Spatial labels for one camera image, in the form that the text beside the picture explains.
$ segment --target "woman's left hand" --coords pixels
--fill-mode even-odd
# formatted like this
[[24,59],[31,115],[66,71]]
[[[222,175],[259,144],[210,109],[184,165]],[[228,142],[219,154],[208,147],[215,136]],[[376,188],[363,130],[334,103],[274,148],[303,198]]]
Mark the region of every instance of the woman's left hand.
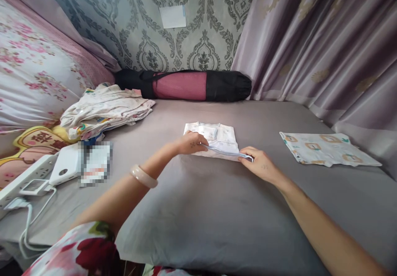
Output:
[[199,144],[208,145],[206,138],[192,131],[187,131],[181,138],[177,139],[173,145],[175,145],[177,154],[192,154],[200,151],[208,151],[208,149]]

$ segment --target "white device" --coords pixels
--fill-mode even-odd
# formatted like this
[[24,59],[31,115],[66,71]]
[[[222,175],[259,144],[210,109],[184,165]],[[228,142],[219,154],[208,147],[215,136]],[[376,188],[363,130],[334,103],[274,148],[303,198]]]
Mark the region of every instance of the white device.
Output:
[[63,147],[59,151],[57,162],[50,177],[50,185],[56,186],[80,175],[80,143]]
[[43,196],[45,195],[48,190],[48,180],[43,180],[43,179],[33,179],[21,189],[19,192],[21,195],[39,195]]

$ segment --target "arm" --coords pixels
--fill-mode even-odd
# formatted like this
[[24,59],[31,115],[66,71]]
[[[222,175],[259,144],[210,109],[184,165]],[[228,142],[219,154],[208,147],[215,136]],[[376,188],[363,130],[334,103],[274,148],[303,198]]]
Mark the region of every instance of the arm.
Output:
[[310,244],[332,275],[387,275],[387,272],[286,177],[263,151],[247,147],[242,149],[241,153],[253,156],[254,162],[243,158],[239,161],[258,177],[272,183],[284,196]]
[[[198,145],[199,143],[208,145],[207,140],[202,135],[188,131],[180,139],[166,144],[158,150],[140,165],[140,168],[150,177],[157,179],[165,166],[176,155],[206,151],[207,149]],[[116,236],[124,221],[148,191],[149,188],[131,174],[128,174],[117,181],[115,185],[80,214],[72,224],[71,229],[87,222],[103,221],[109,224],[110,229]]]

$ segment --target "floral bedding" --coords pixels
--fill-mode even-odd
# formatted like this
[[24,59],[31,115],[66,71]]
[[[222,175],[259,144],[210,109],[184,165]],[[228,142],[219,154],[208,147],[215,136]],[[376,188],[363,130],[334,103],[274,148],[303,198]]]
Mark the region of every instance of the floral bedding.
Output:
[[19,0],[0,0],[0,142],[52,127],[86,88],[112,74]]

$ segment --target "wallpaper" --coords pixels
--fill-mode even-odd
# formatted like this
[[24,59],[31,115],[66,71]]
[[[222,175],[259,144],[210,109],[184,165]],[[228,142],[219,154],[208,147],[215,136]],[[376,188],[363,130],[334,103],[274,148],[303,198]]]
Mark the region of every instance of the wallpaper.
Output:
[[[229,70],[252,0],[57,0],[78,32],[122,67]],[[185,5],[187,26],[164,29],[159,7]]]

